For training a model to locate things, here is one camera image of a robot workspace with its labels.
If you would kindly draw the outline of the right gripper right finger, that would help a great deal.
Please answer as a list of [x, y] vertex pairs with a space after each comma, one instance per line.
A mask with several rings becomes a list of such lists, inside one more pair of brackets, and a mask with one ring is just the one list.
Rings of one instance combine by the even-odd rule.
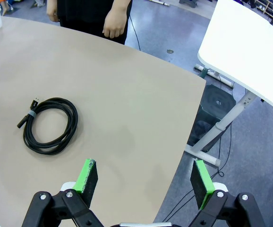
[[231, 195], [225, 185], [213, 183], [202, 160], [195, 160], [190, 181], [199, 208], [191, 227], [212, 227], [225, 220], [229, 227], [264, 227], [265, 222], [254, 196], [248, 192]]

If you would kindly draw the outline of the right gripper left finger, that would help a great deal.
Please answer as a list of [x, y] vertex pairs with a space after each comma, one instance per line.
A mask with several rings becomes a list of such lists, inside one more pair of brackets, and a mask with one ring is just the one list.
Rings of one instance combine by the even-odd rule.
[[90, 210], [97, 181], [96, 161], [86, 159], [77, 181], [69, 189], [53, 196], [45, 191], [34, 194], [22, 226], [58, 227], [63, 220], [71, 219], [77, 227], [102, 227]]

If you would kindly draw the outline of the person's right hand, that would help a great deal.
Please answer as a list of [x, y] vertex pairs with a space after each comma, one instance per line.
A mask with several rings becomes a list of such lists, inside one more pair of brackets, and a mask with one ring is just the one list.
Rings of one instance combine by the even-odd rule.
[[47, 13], [47, 16], [49, 17], [50, 21], [59, 22], [56, 5], [47, 5], [46, 13]]

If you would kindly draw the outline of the person's left hand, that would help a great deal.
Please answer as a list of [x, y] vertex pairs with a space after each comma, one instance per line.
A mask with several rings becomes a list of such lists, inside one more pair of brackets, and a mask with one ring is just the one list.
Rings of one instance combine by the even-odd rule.
[[107, 14], [102, 33], [106, 38], [118, 38], [124, 33], [127, 21], [126, 12], [120, 9], [111, 9]]

